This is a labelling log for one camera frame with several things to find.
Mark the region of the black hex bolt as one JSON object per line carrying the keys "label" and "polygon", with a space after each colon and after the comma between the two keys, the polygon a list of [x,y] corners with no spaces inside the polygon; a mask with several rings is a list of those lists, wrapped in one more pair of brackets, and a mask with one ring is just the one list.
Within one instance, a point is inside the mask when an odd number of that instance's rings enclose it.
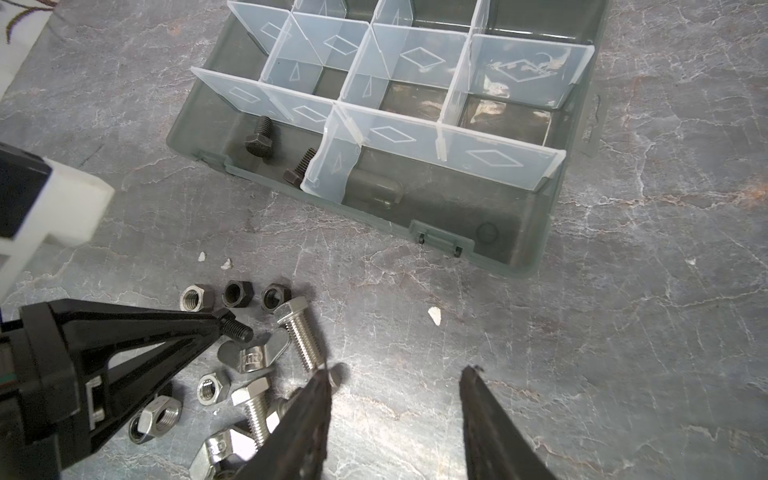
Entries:
{"label": "black hex bolt", "polygon": [[274,152],[272,131],[272,119],[268,116],[259,116],[254,132],[248,135],[243,142],[247,152],[258,158],[269,159]]}
{"label": "black hex bolt", "polygon": [[241,323],[235,317],[222,317],[219,321],[221,334],[242,344],[253,340],[254,332],[251,327]]}
{"label": "black hex bolt", "polygon": [[309,168],[310,162],[316,155],[315,148],[309,148],[299,163],[293,169],[287,169],[283,174],[283,179],[290,185],[300,188]]}

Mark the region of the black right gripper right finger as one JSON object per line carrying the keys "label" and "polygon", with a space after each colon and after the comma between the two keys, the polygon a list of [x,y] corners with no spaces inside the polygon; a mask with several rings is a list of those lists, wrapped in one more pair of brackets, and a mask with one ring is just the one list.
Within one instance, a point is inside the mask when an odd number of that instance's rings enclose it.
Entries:
{"label": "black right gripper right finger", "polygon": [[469,479],[556,479],[515,427],[478,369],[463,369],[459,392]]}

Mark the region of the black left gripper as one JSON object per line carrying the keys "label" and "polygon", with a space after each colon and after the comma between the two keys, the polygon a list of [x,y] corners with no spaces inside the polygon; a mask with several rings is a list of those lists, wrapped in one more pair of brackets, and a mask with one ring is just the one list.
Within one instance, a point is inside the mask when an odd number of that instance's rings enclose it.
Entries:
{"label": "black left gripper", "polygon": [[100,450],[222,336],[237,338],[227,309],[71,299],[23,307],[1,326],[1,477],[60,478],[68,456]]}

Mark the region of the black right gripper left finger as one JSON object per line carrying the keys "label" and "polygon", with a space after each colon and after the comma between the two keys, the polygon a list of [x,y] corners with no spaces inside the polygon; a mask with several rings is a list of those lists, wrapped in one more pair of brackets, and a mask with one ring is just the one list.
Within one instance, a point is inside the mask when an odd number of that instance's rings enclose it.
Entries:
{"label": "black right gripper left finger", "polygon": [[317,370],[297,395],[275,431],[236,479],[320,479],[327,459],[332,383]]}

